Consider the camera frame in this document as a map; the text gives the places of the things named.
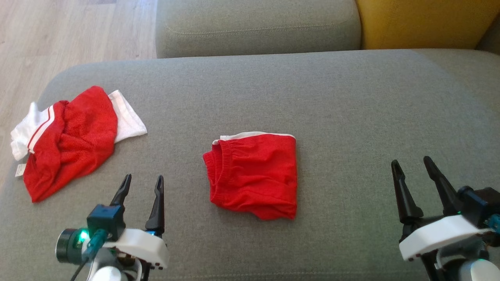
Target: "wooden floor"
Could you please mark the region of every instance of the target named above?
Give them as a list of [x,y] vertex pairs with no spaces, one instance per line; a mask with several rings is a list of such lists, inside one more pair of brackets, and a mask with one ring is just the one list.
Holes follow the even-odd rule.
[[79,64],[153,59],[157,0],[0,0],[0,189],[12,129],[47,83]]

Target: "gray sofa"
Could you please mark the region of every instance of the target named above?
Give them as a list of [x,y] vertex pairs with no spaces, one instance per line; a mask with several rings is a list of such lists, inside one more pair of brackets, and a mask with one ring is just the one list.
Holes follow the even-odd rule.
[[[108,204],[131,173],[124,215],[130,228],[144,227],[156,177],[165,178],[170,264],[153,270],[151,280],[426,280],[421,263],[404,262],[399,253],[402,225],[390,163],[399,160],[415,201],[429,216],[442,207],[422,163],[425,155],[456,188],[499,188],[500,56],[458,49],[349,51],[359,48],[359,19],[341,20],[345,29],[320,22],[327,10],[320,2],[313,1],[309,17],[300,14],[310,19],[305,26],[332,25],[316,30],[315,41],[301,41],[308,36],[302,27],[249,37],[238,31],[224,34],[232,39],[222,42],[175,37],[190,33],[178,26],[158,35],[159,56],[235,56],[102,62],[54,78],[40,108],[92,85],[119,89],[148,134],[118,143],[98,170],[38,204],[30,203],[21,179],[8,179],[0,194],[0,279],[68,280],[76,267],[57,262],[58,235],[84,226],[93,207]],[[352,1],[337,2],[346,11],[356,8],[347,8]],[[194,19],[189,12],[200,9],[195,3],[204,5],[160,1],[158,32],[169,26],[168,13],[178,14],[178,25],[183,19],[208,32],[204,23],[215,11],[204,6]],[[257,3],[267,12],[272,2]],[[287,26],[302,26],[286,13],[292,8],[280,9],[283,20],[294,21]],[[264,21],[248,29],[265,29]],[[252,42],[259,42],[257,50],[239,49]],[[323,52],[279,54],[306,51]],[[246,55],[253,52],[278,54]],[[244,131],[296,137],[295,220],[260,221],[210,203],[202,154],[219,135]],[[498,251],[491,255],[500,261]]]

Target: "yellow cushion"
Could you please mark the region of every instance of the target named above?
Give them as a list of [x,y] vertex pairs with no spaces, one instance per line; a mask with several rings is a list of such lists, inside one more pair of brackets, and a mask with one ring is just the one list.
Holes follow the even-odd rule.
[[500,0],[356,0],[364,49],[474,49]]

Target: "green led light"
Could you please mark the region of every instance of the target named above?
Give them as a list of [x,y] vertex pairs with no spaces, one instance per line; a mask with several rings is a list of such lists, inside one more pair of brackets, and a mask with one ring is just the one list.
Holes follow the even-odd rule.
[[89,238],[89,233],[87,232],[87,230],[82,230],[80,232],[80,240],[84,241],[87,238]]

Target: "white fabric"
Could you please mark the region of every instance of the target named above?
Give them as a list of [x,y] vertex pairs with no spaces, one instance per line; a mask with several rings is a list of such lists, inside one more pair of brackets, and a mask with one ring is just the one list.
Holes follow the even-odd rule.
[[[126,138],[146,134],[146,126],[136,114],[129,102],[119,90],[108,95],[118,118],[118,128],[114,143]],[[21,160],[28,152],[35,153],[34,146],[55,119],[54,107],[51,105],[43,111],[38,110],[35,102],[29,106],[26,117],[10,132],[12,155],[16,161]]]
[[114,143],[130,137],[146,134],[146,126],[119,90],[108,95],[118,117],[118,131]]
[[29,152],[34,153],[34,146],[40,136],[54,121],[54,107],[38,110],[35,102],[29,105],[26,117],[10,132],[12,155],[19,161]]
[[260,135],[287,136],[287,137],[292,137],[295,139],[295,137],[293,135],[288,134],[288,133],[273,133],[273,132],[263,132],[263,131],[244,131],[244,132],[241,132],[239,134],[234,134],[234,135],[221,135],[219,139],[216,139],[212,142],[212,145],[214,145],[214,146],[218,145],[219,141],[238,140],[238,139],[255,137],[255,136],[260,136]]

